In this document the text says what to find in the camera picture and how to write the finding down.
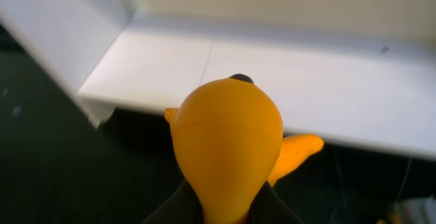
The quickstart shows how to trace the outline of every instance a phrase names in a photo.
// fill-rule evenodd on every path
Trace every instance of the orange fin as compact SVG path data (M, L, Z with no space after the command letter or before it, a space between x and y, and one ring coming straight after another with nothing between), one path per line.
M165 119L170 124L170 131L172 133L172 126L174 124L174 120L176 119L176 115L178 112L178 108L167 108L165 109Z
M277 159L268 182L271 186L278 179L293 172L310 155L319 152L324 146L324 141L316 135L294 135L283 139L280 155Z

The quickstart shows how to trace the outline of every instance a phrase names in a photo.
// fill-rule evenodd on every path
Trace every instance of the white speck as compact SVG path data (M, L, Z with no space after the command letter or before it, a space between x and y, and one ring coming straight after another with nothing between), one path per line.
M14 106L12 108L12 116L18 116L21 113L21 106Z

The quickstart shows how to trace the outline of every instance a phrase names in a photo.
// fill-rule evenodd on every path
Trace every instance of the white shelf board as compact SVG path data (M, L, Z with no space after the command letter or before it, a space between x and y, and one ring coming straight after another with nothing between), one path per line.
M138 16L79 96L162 112L201 84L242 73L277 104L288 132L434 157L434 57L380 39Z

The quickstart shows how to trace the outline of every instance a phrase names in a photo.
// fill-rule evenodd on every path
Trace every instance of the small orange object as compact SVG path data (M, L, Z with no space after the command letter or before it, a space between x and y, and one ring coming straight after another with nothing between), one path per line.
M167 109L177 162L200 200L206 224L246 223L250 205L268 180L295 170L324 145L316 135L283 139L273 101L236 78L193 91Z

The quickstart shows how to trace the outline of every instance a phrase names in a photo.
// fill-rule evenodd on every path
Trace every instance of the black toy eye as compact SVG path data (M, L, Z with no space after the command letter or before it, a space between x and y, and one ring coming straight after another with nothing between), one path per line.
M249 76L244 74L234 74L230 76L230 78L254 84L253 80Z

